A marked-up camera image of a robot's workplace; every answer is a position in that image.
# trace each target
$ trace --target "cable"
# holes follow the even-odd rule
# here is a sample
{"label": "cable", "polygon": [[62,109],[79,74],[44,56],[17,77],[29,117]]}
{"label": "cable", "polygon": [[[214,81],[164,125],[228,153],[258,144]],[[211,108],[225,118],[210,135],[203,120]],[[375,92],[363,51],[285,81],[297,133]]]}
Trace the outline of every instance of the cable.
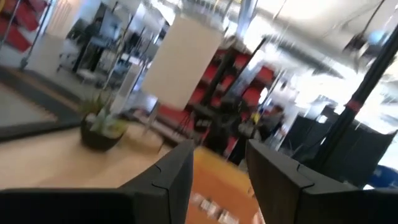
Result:
{"label": "cable", "polygon": [[374,10],[374,12],[372,13],[371,17],[369,18],[368,22],[366,23],[365,27],[363,28],[362,32],[360,32],[360,35],[364,35],[365,32],[367,31],[367,29],[369,28],[369,25],[371,24],[371,22],[374,19],[374,16],[377,14],[377,12],[380,10],[381,6],[384,4],[386,0],[381,0],[379,5],[377,6],[377,8]]}
{"label": "cable", "polygon": [[[306,147],[305,150],[309,151],[310,149],[312,149],[313,147],[315,147],[316,145],[318,145],[320,142],[322,142],[322,141],[330,134],[331,127],[332,127],[334,124],[335,124],[335,123],[331,124],[330,127],[329,127],[329,129],[328,129],[328,131],[327,131],[320,139],[318,139],[314,144],[312,144],[312,145],[309,146],[309,147]],[[300,149],[303,148],[303,146],[304,146],[304,144],[301,143],[301,145],[299,145],[299,146],[293,151],[292,157],[294,157],[295,155],[297,155],[297,154],[300,152]]]}
{"label": "cable", "polygon": [[340,28],[340,29],[344,29],[347,24],[349,24],[351,21],[357,19],[360,16],[363,16],[365,13],[372,11],[374,8],[376,8],[379,5],[379,3],[377,4],[366,4],[364,6],[361,6],[360,8],[356,9],[352,14],[350,14],[348,17],[340,20],[339,22],[337,22],[331,29],[329,29],[328,31],[326,31],[321,39],[324,39],[325,37],[329,36],[335,29]]}
{"label": "cable", "polygon": [[182,132],[188,132],[189,123],[191,122],[191,114],[186,115],[185,122],[182,126]]}
{"label": "cable", "polygon": [[187,125],[187,121],[189,123],[190,121],[190,114],[185,115],[181,121],[179,122],[179,124],[177,125],[177,127],[174,129],[174,133],[178,133],[179,131],[182,133],[185,129],[185,126]]}

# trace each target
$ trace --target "white pillar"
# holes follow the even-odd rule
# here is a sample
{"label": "white pillar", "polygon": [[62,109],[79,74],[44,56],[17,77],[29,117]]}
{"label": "white pillar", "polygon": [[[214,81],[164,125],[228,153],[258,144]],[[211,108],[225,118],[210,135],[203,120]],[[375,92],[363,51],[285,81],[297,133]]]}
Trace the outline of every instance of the white pillar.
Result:
{"label": "white pillar", "polygon": [[142,90],[183,110],[223,34],[188,17],[176,17],[145,75]]}
{"label": "white pillar", "polygon": [[66,38],[83,3],[84,0],[58,0],[46,33]]}

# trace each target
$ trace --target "person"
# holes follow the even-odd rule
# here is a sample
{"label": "person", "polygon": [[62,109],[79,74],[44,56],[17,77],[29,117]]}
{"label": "person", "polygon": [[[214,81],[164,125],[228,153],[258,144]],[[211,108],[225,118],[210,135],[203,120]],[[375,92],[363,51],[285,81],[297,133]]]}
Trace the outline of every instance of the person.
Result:
{"label": "person", "polygon": [[138,46],[138,42],[139,42],[140,38],[141,38],[140,35],[135,31],[131,34],[131,37],[129,40],[129,44],[131,45],[131,48]]}
{"label": "person", "polygon": [[85,29],[85,42],[90,41],[92,37],[98,36],[100,34],[102,17],[97,17],[95,20],[86,27]]}
{"label": "person", "polygon": [[257,113],[253,113],[251,115],[250,118],[252,119],[253,124],[257,124],[260,121],[260,118],[261,118],[263,113],[264,113],[264,109],[261,108]]}
{"label": "person", "polygon": [[261,141],[265,141],[275,134],[282,127],[283,119],[284,108],[281,105],[275,105],[269,114],[262,116],[257,124]]}
{"label": "person", "polygon": [[73,66],[73,71],[77,72],[80,64],[88,63],[90,70],[93,72],[96,64],[101,58],[103,49],[97,47],[90,47],[90,40],[100,34],[102,17],[97,17],[84,31],[84,34],[77,40],[77,45],[80,45],[80,53]]}
{"label": "person", "polygon": [[262,115],[259,121],[252,120],[250,122],[242,123],[239,126],[241,133],[239,139],[228,157],[228,160],[235,165],[240,165],[244,159],[246,152],[246,141],[248,139],[258,139],[260,141],[267,140],[272,134],[282,127],[284,118],[284,109],[280,105],[275,105],[269,114]]}

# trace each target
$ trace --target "plant pot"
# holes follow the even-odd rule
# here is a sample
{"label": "plant pot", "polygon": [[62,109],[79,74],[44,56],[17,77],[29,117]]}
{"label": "plant pot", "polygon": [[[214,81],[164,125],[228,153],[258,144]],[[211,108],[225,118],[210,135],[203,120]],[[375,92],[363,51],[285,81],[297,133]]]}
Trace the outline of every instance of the plant pot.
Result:
{"label": "plant pot", "polygon": [[81,121],[80,124],[80,134],[82,143],[95,151],[106,152],[115,146],[123,135],[120,135],[118,138],[108,138],[94,131],[90,131],[87,127],[87,122],[85,118]]}

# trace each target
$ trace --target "desk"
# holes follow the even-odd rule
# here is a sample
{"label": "desk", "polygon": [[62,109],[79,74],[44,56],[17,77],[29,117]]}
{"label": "desk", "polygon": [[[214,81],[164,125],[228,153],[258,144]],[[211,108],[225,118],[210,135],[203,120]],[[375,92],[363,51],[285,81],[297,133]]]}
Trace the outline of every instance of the desk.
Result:
{"label": "desk", "polygon": [[111,187],[133,179],[168,152],[144,154],[119,144],[107,153],[80,143],[78,129],[0,144],[0,189]]}
{"label": "desk", "polygon": [[[78,129],[60,131],[0,144],[0,189],[14,187],[110,187],[133,179],[163,157],[144,154],[123,143],[106,153],[85,149]],[[257,212],[255,199],[248,194],[248,176],[211,151],[195,150],[193,191],[211,197],[219,205],[248,222]],[[190,205],[188,224],[215,224]]]}
{"label": "desk", "polygon": [[[195,150],[192,192],[211,198],[239,218],[239,223],[251,224],[259,206],[249,194],[251,183],[246,173],[210,150]],[[212,224],[215,220],[194,205],[190,205],[187,224]]]}

